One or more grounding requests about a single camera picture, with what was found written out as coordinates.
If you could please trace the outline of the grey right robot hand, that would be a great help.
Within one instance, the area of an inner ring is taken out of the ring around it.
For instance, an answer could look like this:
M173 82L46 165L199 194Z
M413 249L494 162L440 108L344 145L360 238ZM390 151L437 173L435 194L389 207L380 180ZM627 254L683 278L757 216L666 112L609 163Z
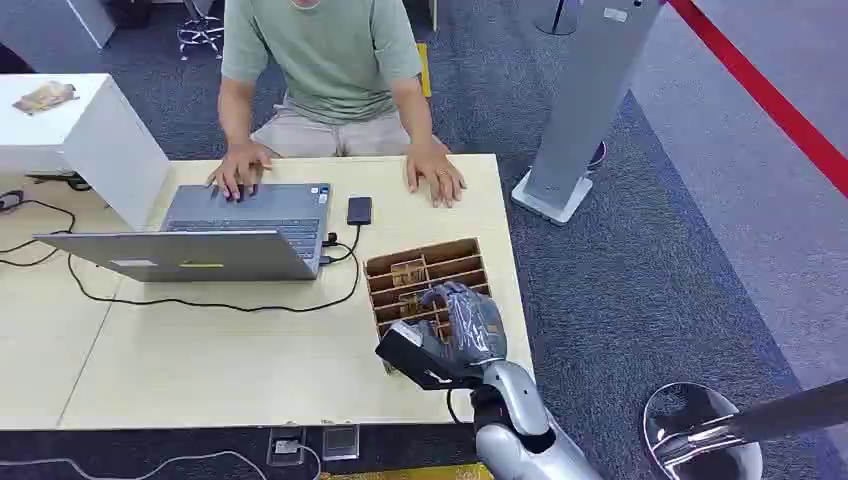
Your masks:
M506 359L503 321L490 297L448 281L427 290L420 303L436 301L447 308L451 334L442 341L434 329L422 328L422 348L450 378L481 379L489 364Z

